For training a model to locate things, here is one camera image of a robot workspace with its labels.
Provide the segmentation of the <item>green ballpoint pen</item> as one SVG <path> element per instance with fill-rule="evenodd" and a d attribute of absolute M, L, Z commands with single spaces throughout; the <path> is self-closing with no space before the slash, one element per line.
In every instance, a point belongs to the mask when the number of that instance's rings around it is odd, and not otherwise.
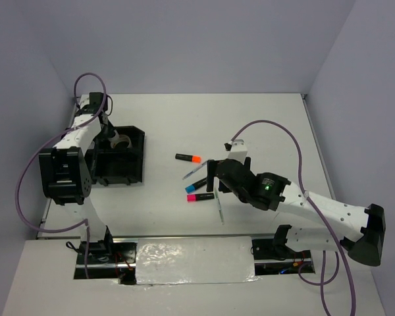
<path fill-rule="evenodd" d="M 224 225 L 224 216 L 223 216 L 222 205 L 221 205 L 221 201 L 219 199 L 218 190 L 216 188 L 214 188 L 214 196 L 215 196 L 215 201 L 217 202 L 217 209 L 218 209 L 218 212 L 219 212 L 219 217 L 220 217 L 220 220 L 221 220 L 221 224 Z"/>

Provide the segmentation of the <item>orange highlighter marker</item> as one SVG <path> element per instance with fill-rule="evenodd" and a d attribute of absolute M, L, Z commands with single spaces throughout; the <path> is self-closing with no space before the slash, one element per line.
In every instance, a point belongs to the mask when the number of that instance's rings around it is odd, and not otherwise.
<path fill-rule="evenodd" d="M 197 155 L 176 153 L 174 157 L 175 157 L 175 159 L 181 160 L 181 161 L 188 161 L 188 162 L 192 162 L 192 163 L 201 163 L 201 157 L 197 156 Z"/>

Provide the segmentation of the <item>blue ballpoint pen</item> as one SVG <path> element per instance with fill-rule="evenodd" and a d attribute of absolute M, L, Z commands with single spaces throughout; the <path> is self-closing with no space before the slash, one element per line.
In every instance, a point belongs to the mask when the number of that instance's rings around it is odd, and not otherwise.
<path fill-rule="evenodd" d="M 187 174 L 185 174 L 182 177 L 182 180 L 187 179 L 188 177 L 190 177 L 191 175 L 193 175 L 194 173 L 196 173 L 197 171 L 199 171 L 200 169 L 202 169 L 203 167 L 205 167 L 207 165 L 207 160 L 204 161 L 203 163 L 201 163 L 200 165 L 198 165 L 196 168 L 192 169 L 190 172 L 188 172 Z"/>

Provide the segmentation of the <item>blue highlighter marker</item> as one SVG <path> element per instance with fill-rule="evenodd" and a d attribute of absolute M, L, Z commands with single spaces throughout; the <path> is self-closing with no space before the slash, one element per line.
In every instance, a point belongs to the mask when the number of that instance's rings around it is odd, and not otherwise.
<path fill-rule="evenodd" d="M 185 191 L 187 194 L 191 194 L 192 192 L 204 187 L 207 185 L 207 179 L 206 178 L 202 178 L 196 182 L 194 182 L 193 184 L 185 187 Z"/>

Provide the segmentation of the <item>pink highlighter marker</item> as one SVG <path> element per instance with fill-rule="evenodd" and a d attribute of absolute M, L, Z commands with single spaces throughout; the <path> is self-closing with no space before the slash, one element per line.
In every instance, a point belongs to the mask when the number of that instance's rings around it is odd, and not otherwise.
<path fill-rule="evenodd" d="M 187 197 L 187 202 L 197 202 L 197 201 L 206 201 L 206 200 L 212 200 L 215 199 L 214 193 L 202 193 L 202 194 L 188 194 Z"/>

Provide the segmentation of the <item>large brown tape roll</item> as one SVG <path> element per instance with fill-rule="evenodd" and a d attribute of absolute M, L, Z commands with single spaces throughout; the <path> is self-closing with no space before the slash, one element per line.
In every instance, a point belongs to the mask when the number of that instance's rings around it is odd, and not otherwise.
<path fill-rule="evenodd" d="M 110 146 L 113 149 L 126 149 L 132 147 L 132 141 L 129 136 L 125 134 L 115 134 L 113 137 L 108 138 Z"/>

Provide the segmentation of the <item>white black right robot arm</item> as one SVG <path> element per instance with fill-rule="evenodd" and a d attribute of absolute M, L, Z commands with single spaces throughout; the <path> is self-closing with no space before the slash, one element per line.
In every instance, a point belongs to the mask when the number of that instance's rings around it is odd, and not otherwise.
<path fill-rule="evenodd" d="M 262 211 L 288 213 L 313 223 L 318 228 L 281 224 L 275 232 L 273 250 L 279 257 L 305 250 L 338 251 L 343 248 L 350 259 L 378 267 L 386 232 L 384 209 L 372 203 L 367 207 L 348 205 L 313 192 L 303 192 L 289 179 L 264 172 L 254 174 L 250 159 L 209 160 L 207 191 L 219 180 L 219 191 L 233 193 L 242 203 Z"/>

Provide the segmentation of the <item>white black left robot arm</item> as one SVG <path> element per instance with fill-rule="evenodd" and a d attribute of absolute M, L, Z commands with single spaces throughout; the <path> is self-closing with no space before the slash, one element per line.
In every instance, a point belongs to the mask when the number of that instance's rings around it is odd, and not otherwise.
<path fill-rule="evenodd" d="M 109 145 L 119 135 L 109 122 L 108 97 L 101 92 L 89 94 L 88 102 L 75 113 L 72 126 L 52 146 L 39 153 L 43 192 L 63 207 L 72 220 L 81 223 L 78 251 L 100 262 L 111 261 L 116 254 L 113 237 L 99 218 L 90 198 L 100 145 Z"/>

